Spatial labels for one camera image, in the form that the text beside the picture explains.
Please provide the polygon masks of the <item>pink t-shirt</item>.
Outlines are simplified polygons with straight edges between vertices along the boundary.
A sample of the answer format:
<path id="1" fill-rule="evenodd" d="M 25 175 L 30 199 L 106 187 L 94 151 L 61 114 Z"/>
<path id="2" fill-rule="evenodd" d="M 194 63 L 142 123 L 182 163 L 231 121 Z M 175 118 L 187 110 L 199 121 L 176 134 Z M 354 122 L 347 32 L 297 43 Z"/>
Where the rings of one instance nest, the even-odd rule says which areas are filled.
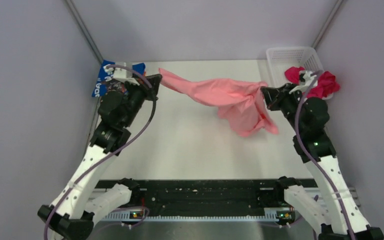
<path id="1" fill-rule="evenodd" d="M 191 98 L 204 106 L 217 108 L 217 116 L 227 120 L 230 129 L 240 137 L 249 137 L 261 129 L 278 134 L 279 128 L 265 106 L 261 88 L 265 81 L 250 82 L 232 78 L 190 81 L 164 68 L 161 85 Z"/>

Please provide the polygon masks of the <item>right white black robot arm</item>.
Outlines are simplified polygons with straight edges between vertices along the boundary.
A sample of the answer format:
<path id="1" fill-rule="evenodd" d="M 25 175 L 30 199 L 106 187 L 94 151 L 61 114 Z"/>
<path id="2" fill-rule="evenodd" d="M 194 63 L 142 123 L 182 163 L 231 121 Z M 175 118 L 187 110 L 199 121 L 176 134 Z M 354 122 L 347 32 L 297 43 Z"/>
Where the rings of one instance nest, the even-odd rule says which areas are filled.
<path id="1" fill-rule="evenodd" d="M 310 197 L 293 177 L 276 181 L 273 200 L 291 205 L 311 226 L 318 240 L 383 240 L 379 227 L 371 226 L 360 212 L 339 166 L 337 152 L 325 130 L 328 105 L 318 97 L 306 97 L 295 85 L 262 87 L 270 111 L 281 111 L 295 131 L 293 146 L 311 173 L 325 206 Z"/>

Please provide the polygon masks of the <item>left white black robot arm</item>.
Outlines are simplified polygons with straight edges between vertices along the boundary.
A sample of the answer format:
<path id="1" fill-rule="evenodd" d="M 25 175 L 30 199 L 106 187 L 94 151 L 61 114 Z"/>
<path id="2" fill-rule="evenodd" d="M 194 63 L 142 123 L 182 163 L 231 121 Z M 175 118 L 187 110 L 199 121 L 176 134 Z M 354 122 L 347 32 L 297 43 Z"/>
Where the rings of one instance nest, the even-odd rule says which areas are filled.
<path id="1" fill-rule="evenodd" d="M 161 74 L 138 75 L 130 82 L 119 82 L 117 89 L 100 99 L 100 123 L 94 130 L 80 164 L 62 192 L 37 215 L 44 222 L 45 240 L 86 240 L 95 225 L 118 207 L 134 207 L 140 202 L 138 184 L 124 178 L 102 195 L 91 198 L 107 168 L 136 137 L 129 127 L 145 101 L 156 112 Z"/>

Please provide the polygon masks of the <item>blue printed folded t-shirt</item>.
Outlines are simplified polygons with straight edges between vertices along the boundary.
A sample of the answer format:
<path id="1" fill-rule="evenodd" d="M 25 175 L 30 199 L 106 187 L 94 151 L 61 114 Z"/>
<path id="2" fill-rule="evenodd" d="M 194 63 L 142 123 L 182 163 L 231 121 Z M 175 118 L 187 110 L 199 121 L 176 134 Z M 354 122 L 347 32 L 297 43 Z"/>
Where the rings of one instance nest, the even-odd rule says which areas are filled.
<path id="1" fill-rule="evenodd" d="M 132 70 L 138 72 L 141 75 L 144 75 L 146 72 L 146 65 L 144 62 L 131 63 L 103 60 L 98 72 L 96 83 L 94 84 L 94 89 L 91 93 L 91 96 L 93 98 L 102 97 L 109 90 L 118 90 L 122 93 L 126 92 L 126 88 L 122 85 L 122 82 L 114 78 L 114 70 L 105 69 L 105 66 L 107 65 L 123 65 L 125 67 L 131 68 Z"/>

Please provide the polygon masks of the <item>white plastic laundry basket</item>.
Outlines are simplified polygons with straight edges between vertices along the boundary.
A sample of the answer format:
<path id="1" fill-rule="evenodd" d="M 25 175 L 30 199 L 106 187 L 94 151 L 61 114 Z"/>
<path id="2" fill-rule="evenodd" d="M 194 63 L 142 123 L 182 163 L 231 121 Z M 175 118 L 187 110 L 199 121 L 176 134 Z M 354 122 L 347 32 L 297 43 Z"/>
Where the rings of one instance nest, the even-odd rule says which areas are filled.
<path id="1" fill-rule="evenodd" d="M 290 83 L 285 71 L 291 67 L 304 67 L 306 70 L 326 72 L 315 49 L 312 47 L 274 47 L 266 51 L 272 86 L 281 87 Z"/>

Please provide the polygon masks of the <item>magenta crumpled t-shirt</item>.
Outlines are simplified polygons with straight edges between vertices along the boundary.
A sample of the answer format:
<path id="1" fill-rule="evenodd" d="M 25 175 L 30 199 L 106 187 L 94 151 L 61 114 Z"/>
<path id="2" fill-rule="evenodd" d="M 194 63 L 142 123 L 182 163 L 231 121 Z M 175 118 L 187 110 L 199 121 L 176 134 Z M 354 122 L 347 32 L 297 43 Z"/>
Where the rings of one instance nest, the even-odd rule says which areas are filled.
<path id="1" fill-rule="evenodd" d="M 290 67 L 284 72 L 285 78 L 296 86 L 292 91 L 301 91 L 303 94 L 310 88 L 311 82 L 317 77 L 315 72 L 306 70 L 304 67 Z M 340 90 L 336 82 L 336 76 L 329 71 L 323 72 L 309 90 L 308 98 L 330 99 L 335 92 Z"/>

